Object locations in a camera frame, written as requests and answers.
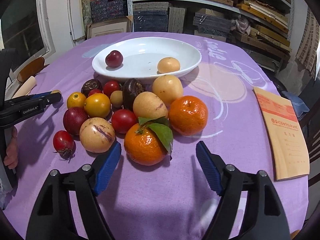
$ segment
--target picture frame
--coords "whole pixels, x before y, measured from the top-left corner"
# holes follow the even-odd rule
[[[88,25],[87,39],[108,34],[129,33],[131,29],[132,23],[130,17],[106,20]]]

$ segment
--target green leaf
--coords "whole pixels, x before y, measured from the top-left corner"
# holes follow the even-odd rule
[[[153,122],[153,123],[160,123],[160,124],[164,124],[166,126],[169,126],[169,121],[165,116],[159,117],[157,119],[138,117],[138,120],[139,120],[139,125],[143,125],[146,122]]]
[[[168,126],[161,123],[147,124],[147,127],[149,127],[151,130],[153,130],[153,132],[155,132],[163,146],[168,151],[168,154],[171,156],[173,143],[172,130]]]

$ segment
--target table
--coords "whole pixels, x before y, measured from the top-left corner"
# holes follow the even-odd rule
[[[195,157],[195,147],[203,140],[212,153],[239,170],[256,173],[263,169],[273,180],[270,144],[252,86],[277,93],[258,65],[239,47],[198,36],[174,33],[121,33],[89,39],[76,46],[36,76],[32,93],[59,89],[63,104],[49,106],[34,118],[17,125],[19,138],[19,185],[4,211],[14,228],[25,237],[28,220],[52,169],[61,173],[92,163],[76,141],[76,156],[70,163],[61,160],[52,146],[55,132],[63,130],[66,99],[79,91],[85,81],[97,77],[91,67],[93,57],[115,42],[145,36],[168,37],[194,45],[202,54],[198,68],[181,78],[185,95],[202,99],[209,109],[201,134],[175,134],[172,160],[143,167],[128,160],[125,150],[109,186],[98,202],[117,240],[201,239],[216,210],[219,197],[209,189]],[[123,145],[123,137],[118,138]],[[301,229],[308,206],[307,176],[276,182],[290,232]],[[77,230],[86,237],[74,192],[70,194]],[[241,197],[231,233],[240,229],[246,203]]]

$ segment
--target yellow fruit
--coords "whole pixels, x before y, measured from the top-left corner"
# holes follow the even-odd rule
[[[133,112],[136,117],[159,118],[168,117],[168,110],[162,100],[154,93],[142,92],[133,102]]]
[[[54,93],[60,93],[60,94],[62,94],[61,91],[60,91],[60,90],[57,90],[57,89],[51,91],[51,94],[54,94]]]
[[[110,99],[102,93],[96,93],[87,98],[84,103],[84,110],[89,117],[106,118],[110,113]]]
[[[67,108],[80,107],[84,108],[84,102],[87,98],[81,92],[72,93],[67,99]]]
[[[152,92],[155,93],[166,106],[183,96],[183,87],[179,78],[173,75],[158,77],[152,84]]]
[[[174,57],[165,57],[158,63],[159,73],[169,73],[180,70],[180,62]]]
[[[123,104],[122,91],[120,90],[113,91],[110,96],[110,102],[113,107],[120,108]]]
[[[93,153],[106,152],[116,139],[112,125],[99,117],[86,120],[80,128],[79,136],[84,149]]]

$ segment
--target human hand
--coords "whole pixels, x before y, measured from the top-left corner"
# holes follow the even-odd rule
[[[7,146],[7,156],[4,158],[4,165],[9,169],[14,169],[18,165],[18,131],[15,127],[12,129],[12,138]]]

